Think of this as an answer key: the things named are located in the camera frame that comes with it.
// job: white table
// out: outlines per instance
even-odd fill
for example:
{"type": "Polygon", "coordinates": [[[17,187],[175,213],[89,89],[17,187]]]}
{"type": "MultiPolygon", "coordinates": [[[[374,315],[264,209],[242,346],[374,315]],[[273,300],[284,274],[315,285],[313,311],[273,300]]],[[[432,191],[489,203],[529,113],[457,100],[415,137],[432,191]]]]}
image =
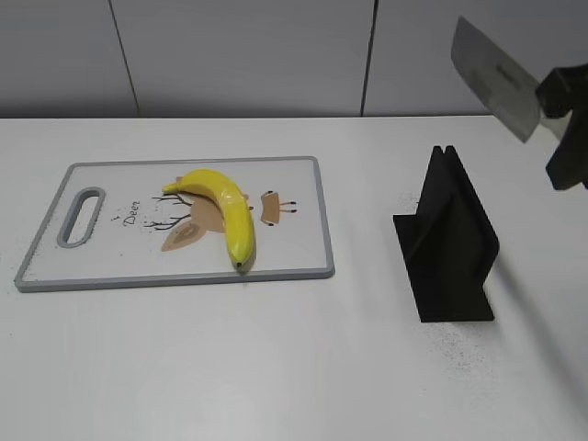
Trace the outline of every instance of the white table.
{"type": "Polygon", "coordinates": [[[491,117],[0,121],[0,439],[584,440],[588,192],[491,117]],[[391,215],[454,144],[501,241],[489,323],[421,324],[391,215]],[[74,162],[311,154],[336,274],[20,294],[74,162]]]}

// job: black plastic holder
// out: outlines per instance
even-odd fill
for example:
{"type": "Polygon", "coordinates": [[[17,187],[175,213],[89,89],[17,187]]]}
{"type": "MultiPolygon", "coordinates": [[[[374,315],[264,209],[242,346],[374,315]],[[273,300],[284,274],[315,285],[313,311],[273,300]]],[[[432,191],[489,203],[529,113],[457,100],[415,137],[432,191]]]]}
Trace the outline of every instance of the black plastic holder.
{"type": "Polygon", "coordinates": [[[416,214],[394,216],[421,322],[494,320],[483,283],[496,233],[453,146],[436,146],[416,214]]]}

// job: cleaver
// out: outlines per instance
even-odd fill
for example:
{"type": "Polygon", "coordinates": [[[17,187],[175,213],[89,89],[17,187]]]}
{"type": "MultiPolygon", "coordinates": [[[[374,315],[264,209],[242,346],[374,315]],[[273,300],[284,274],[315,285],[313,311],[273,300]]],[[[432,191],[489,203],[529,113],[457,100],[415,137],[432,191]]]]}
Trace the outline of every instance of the cleaver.
{"type": "Polygon", "coordinates": [[[588,182],[588,64],[555,68],[540,83],[464,17],[458,19],[451,60],[519,140],[526,142],[539,124],[556,136],[560,145],[547,165],[555,189],[588,182]]]}

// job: banana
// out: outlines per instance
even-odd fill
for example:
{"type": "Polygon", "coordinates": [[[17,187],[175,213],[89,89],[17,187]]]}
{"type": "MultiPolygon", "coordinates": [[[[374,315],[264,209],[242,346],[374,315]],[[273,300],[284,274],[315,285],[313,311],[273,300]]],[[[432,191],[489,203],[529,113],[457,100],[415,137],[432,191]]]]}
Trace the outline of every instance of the banana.
{"type": "Polygon", "coordinates": [[[235,267],[243,270],[254,252],[255,234],[249,204],[239,187],[228,176],[201,168],[164,187],[165,194],[183,191],[210,198],[217,204],[224,218],[229,255],[235,267]]]}

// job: cutting board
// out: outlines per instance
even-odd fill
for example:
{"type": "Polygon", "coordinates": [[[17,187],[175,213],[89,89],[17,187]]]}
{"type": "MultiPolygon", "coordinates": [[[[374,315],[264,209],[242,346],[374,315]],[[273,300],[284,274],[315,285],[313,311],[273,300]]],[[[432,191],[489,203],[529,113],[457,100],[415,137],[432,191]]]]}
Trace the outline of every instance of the cutting board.
{"type": "Polygon", "coordinates": [[[73,164],[15,283],[35,292],[333,273],[319,165],[301,156],[73,164]],[[248,197],[256,254],[247,273],[233,270],[222,216],[211,201],[162,194],[162,186],[198,168],[224,173],[248,197]]]}

